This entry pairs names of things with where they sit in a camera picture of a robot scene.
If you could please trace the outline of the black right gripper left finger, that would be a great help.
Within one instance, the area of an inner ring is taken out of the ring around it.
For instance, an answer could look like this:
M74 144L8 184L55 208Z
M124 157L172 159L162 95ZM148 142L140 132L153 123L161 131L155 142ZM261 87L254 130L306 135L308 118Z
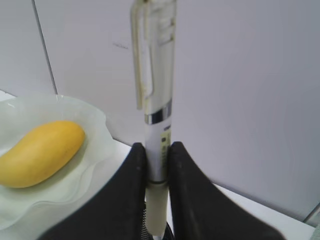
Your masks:
M85 205L41 240L139 240L146 191L146 153L134 143L122 165Z

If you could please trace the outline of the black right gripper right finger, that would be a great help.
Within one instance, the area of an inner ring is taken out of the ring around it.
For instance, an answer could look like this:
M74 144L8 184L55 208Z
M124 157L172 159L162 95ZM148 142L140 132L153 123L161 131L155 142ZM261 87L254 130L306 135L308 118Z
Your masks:
M201 171L182 142L168 155L169 194L177 240L283 240L272 226L223 194Z

